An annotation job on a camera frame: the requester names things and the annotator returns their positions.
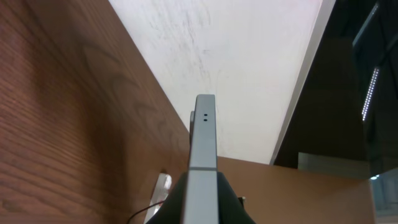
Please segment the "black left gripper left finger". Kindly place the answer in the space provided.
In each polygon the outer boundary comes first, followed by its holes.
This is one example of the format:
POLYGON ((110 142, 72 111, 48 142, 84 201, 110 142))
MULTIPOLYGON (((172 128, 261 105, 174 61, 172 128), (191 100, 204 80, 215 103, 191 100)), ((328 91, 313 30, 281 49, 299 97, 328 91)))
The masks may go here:
POLYGON ((184 172, 158 212, 147 224, 180 224, 186 183, 187 173, 184 172))

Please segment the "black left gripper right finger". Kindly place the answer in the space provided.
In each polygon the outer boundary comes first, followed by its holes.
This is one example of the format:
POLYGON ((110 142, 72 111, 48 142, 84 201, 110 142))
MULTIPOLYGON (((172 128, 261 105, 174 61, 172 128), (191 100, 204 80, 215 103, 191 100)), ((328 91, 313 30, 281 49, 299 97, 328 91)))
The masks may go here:
POLYGON ((222 172, 217 172, 218 210, 221 224, 255 224, 222 172))

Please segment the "blue Galaxy smartphone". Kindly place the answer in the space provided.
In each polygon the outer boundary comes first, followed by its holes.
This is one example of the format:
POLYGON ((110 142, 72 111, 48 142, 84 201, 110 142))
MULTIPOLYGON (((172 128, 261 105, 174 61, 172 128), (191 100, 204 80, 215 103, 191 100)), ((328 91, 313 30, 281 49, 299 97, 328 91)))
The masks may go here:
POLYGON ((215 95, 198 95, 190 115, 190 154, 181 223, 218 223, 215 95))

